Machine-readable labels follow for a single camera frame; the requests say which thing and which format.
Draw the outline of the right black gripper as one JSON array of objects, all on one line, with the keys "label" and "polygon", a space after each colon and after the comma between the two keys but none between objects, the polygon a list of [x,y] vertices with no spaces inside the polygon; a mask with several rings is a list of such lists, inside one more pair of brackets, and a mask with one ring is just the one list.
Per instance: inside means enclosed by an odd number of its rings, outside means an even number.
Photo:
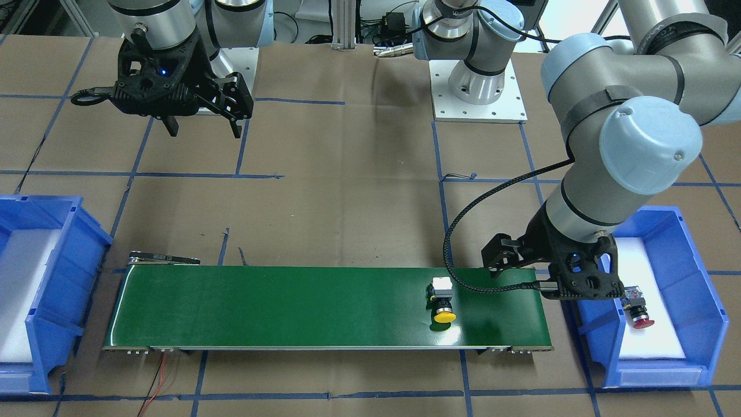
[{"label": "right black gripper", "polygon": [[118,53],[118,79],[109,97],[126,114],[164,119],[170,137],[177,137],[175,116],[194,115],[206,107],[229,119],[233,137],[243,136],[244,121],[254,101],[244,78],[236,72],[217,78],[200,38],[145,55],[124,40]]}]

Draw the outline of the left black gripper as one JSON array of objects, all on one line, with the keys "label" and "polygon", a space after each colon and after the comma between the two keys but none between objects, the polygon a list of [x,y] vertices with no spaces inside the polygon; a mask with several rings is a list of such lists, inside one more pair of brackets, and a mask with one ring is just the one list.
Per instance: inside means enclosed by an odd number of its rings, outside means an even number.
[{"label": "left black gripper", "polygon": [[625,288],[618,276],[618,248],[612,234],[595,243],[572,240],[557,230],[548,219],[545,207],[529,222],[519,239],[497,234],[482,249],[484,267],[498,278],[503,271],[534,263],[549,263],[554,290],[543,295],[551,300],[614,299]]}]

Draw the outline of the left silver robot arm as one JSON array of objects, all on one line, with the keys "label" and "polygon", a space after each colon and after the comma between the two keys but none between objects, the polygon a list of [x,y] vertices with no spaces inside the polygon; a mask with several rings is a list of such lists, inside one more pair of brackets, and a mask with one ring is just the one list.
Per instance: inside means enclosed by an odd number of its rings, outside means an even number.
[{"label": "left silver robot arm", "polygon": [[[699,155],[702,126],[739,121],[739,55],[726,21],[704,1],[619,1],[633,53],[594,32],[554,42],[541,79],[567,159],[515,177],[469,203],[443,240],[450,280],[479,293],[536,290],[551,300],[623,296],[613,231],[672,186]],[[498,234],[482,249],[492,277],[548,263],[549,279],[474,287],[454,272],[450,238],[474,206],[523,180],[569,170],[524,235]]]}]

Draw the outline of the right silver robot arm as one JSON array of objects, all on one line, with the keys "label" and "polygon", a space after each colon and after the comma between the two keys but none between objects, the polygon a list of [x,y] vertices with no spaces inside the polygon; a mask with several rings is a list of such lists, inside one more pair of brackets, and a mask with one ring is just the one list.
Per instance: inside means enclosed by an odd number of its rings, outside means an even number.
[{"label": "right silver robot arm", "polygon": [[234,137],[254,101],[239,69],[219,59],[228,48],[273,40],[271,1],[110,1],[125,36],[109,100],[126,114],[151,116],[170,135],[178,116],[199,109],[225,117]]}]

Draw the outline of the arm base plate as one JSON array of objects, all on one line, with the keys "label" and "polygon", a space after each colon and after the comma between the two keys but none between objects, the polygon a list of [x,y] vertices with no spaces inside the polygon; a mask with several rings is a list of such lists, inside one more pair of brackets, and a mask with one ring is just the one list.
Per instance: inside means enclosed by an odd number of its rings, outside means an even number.
[{"label": "arm base plate", "polygon": [[229,74],[239,72],[250,91],[254,89],[258,58],[257,47],[219,49],[209,56],[216,78],[227,78]]},{"label": "arm base plate", "polygon": [[526,106],[511,61],[495,76],[461,60],[429,61],[434,119],[445,122],[526,122]]}]

